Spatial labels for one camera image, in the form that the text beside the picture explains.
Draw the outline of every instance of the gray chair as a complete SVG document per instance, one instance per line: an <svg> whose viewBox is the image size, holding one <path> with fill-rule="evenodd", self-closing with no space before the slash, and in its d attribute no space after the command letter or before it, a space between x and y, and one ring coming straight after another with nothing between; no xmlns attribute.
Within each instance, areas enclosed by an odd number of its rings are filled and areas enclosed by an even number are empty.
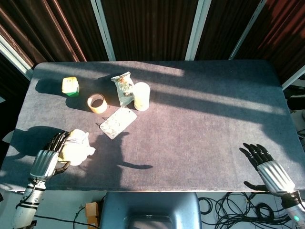
<svg viewBox="0 0 305 229"><path fill-rule="evenodd" d="M194 192L107 192L102 229L201 229Z"/></svg>

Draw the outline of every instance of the brown curtain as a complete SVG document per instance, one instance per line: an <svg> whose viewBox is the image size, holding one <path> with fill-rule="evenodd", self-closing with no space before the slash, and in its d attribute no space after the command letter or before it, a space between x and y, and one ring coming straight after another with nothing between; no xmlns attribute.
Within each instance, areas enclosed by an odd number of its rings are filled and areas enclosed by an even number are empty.
<svg viewBox="0 0 305 229"><path fill-rule="evenodd" d="M23 97L29 84L29 80L0 54L0 96L5 100Z"/></svg>
<svg viewBox="0 0 305 229"><path fill-rule="evenodd" d="M281 83L305 64L305 1L268 0L236 59L266 59Z"/></svg>
<svg viewBox="0 0 305 229"><path fill-rule="evenodd" d="M89 0L0 1L0 32L30 65L107 61Z"/></svg>
<svg viewBox="0 0 305 229"><path fill-rule="evenodd" d="M198 0L103 0L118 61L184 60Z"/></svg>
<svg viewBox="0 0 305 229"><path fill-rule="evenodd" d="M227 60L260 0L212 0L196 60Z"/></svg>

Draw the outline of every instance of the floor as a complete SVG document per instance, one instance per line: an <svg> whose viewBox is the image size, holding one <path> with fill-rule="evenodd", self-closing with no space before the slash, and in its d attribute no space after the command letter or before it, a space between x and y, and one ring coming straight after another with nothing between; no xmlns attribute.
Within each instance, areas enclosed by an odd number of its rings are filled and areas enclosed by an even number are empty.
<svg viewBox="0 0 305 229"><path fill-rule="evenodd" d="M301 130L305 128L305 122L302 119L302 114L300 111L296 113L292 113L292 118L295 122L295 126L297 130ZM12 216L15 212L15 205L20 201L21 195L15 194L11 192L3 192L1 191L4 200L0 203L0 225L1 228L9 229L11 228L11 220ZM48 216L66 220L73 220L76 212L82 207L85 206L86 203L95 202L101 200L101 198L105 195L105 192L100 191L45 191L43 200L36 212L37 215ZM199 192L197 193L198 197L209 197L215 200L221 199L225 193L224 192ZM246 199L242 196L233 196L234 202L241 209L244 209L246 206ZM278 197L274 197L272 195L260 194L256 195L252 203L258 204L260 202L266 203L273 209L274 211L279 210L281 208L281 200ZM200 202L201 211L206 211L208 205L206 202ZM208 223L215 223L216 212L213 208L213 211L208 215L203 215L202 220ZM249 216L255 217L255 213L252 212ZM51 219L38 219L37 226L35 229L53 229L53 228L73 228L72 223L68 222L60 222ZM84 210L80 212L78 218L78 222L87 222L87 218L85 216ZM289 227L293 227L292 222L289 221L287 224ZM273 228L282 229L287 228L285 226L272 226ZM76 229L86 229L85 225L75 225ZM213 229L214 226L203 224L203 229ZM251 223L247 222L239 222L235 224L233 229L255 229L259 228Z"/></svg>

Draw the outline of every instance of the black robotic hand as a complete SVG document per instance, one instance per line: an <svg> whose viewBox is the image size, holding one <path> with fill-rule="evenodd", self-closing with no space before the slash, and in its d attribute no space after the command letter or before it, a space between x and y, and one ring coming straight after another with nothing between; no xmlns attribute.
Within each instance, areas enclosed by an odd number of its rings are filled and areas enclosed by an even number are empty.
<svg viewBox="0 0 305 229"><path fill-rule="evenodd" d="M295 184L283 169L269 154L268 150L262 145L243 143L244 148L239 148L262 178L264 185L252 185L245 181L244 184L253 190L270 191L276 196L293 193Z"/></svg>

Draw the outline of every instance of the table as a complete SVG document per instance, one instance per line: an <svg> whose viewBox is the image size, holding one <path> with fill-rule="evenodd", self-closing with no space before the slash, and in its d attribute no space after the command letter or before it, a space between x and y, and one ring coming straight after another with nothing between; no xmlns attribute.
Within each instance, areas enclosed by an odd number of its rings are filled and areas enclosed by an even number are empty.
<svg viewBox="0 0 305 229"><path fill-rule="evenodd" d="M99 124L119 108L111 77L131 72L151 87L150 108L129 108L137 119L114 140ZM80 96L61 92L76 76ZM102 93L103 114L86 100ZM89 132L96 148L78 167L46 183L47 189L120 191L249 191L262 184L238 150L264 145L296 184L305 188L305 155L282 88L266 61L48 62L34 69L16 130L0 171L0 187L20 190L35 155L61 130Z"/></svg>

